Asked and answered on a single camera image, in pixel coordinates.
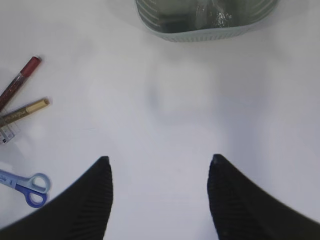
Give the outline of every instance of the red marker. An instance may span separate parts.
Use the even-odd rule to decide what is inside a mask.
[[[0,112],[5,108],[8,102],[14,97],[22,85],[27,81],[30,75],[41,63],[41,58],[33,56],[19,74],[13,79],[10,85],[0,96]]]

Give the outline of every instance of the scissors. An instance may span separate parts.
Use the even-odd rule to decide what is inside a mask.
[[[36,179],[42,179],[45,187],[37,185]],[[22,193],[25,196],[26,203],[32,208],[40,208],[46,203],[47,192],[51,187],[50,179],[43,173],[36,173],[28,178],[0,170],[0,183]],[[34,200],[32,195],[41,197],[42,201]]]

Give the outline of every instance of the scissor blade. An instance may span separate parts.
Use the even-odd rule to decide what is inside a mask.
[[[0,184],[4,184],[10,188],[15,188],[17,184],[17,179],[9,175],[0,173]]]

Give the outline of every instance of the pen cap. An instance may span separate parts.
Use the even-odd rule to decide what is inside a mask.
[[[50,104],[49,99],[43,98],[43,99],[36,101],[35,103],[33,103],[29,106],[26,106],[25,110],[27,111],[28,114],[33,114],[34,112],[45,108],[49,104]]]
[[[41,58],[33,56],[24,68],[20,71],[21,75],[28,78],[41,63]]]

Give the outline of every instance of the red pen cap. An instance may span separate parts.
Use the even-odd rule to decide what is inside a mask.
[[[24,68],[20,71],[21,75],[28,78],[41,63],[41,58],[33,56]]]

